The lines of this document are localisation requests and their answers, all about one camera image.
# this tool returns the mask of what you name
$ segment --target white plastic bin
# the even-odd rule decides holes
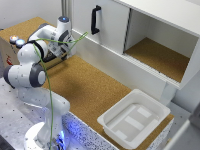
[[[169,108],[135,89],[101,115],[98,122],[122,147],[136,149],[169,113]]]

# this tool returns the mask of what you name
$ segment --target white wall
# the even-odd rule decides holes
[[[177,91],[173,102],[192,112],[200,102],[200,71],[180,91]]]
[[[61,15],[61,0],[0,0],[0,29],[37,16],[56,25]]]

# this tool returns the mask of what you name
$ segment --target cable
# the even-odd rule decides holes
[[[57,43],[74,43],[73,45],[72,45],[72,47],[69,49],[69,52],[68,53],[70,53],[70,51],[73,49],[73,47],[78,43],[78,41],[80,41],[80,40],[82,40],[83,38],[85,38],[86,36],[87,36],[87,34],[88,34],[88,32],[85,32],[83,35],[81,35],[80,36],[80,38],[78,39],[78,40],[75,40],[75,41],[71,41],[71,42],[61,42],[61,41],[54,41],[54,40],[50,40],[50,39],[44,39],[44,38],[41,38],[41,39],[37,39],[37,40],[35,40],[35,41],[39,41],[39,40],[46,40],[46,41],[52,41],[52,42],[57,42]],[[42,66],[43,66],[43,68],[44,68],[44,71],[45,71],[45,73],[46,73],[46,76],[47,76],[47,80],[48,80],[48,84],[49,84],[49,91],[50,91],[50,99],[51,99],[51,110],[52,110],[52,115],[51,115],[51,136],[50,136],[50,150],[51,150],[51,144],[52,144],[52,133],[53,133],[53,100],[52,100],[52,91],[51,91],[51,83],[50,83],[50,79],[49,79],[49,76],[48,76],[48,73],[47,73],[47,69],[46,69],[46,67],[45,67],[45,65],[44,65],[44,62],[42,61],[42,58],[41,58],[41,56],[40,56],[40,54],[39,54],[39,52],[38,52],[38,50],[37,50],[37,48],[36,48],[36,46],[35,46],[35,44],[33,43],[33,46],[34,46],[34,49],[35,49],[35,51],[36,51],[36,53],[37,53],[37,55],[39,56],[39,58],[40,58],[40,61],[41,61],[41,63],[42,63]]]

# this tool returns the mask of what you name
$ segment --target black handle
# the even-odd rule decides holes
[[[100,30],[96,28],[96,12],[101,10],[101,7],[96,5],[96,8],[92,10],[92,24],[91,24],[91,31],[92,35],[98,33]]]

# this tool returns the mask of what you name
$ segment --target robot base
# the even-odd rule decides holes
[[[26,132],[26,135],[24,138],[24,150],[49,150],[48,147],[44,147],[44,148],[39,147],[35,141],[35,137],[37,136],[38,132],[40,131],[43,125],[44,125],[44,122],[35,124]],[[67,148],[69,145],[69,138],[66,141],[67,143],[65,143],[66,144],[65,146]]]

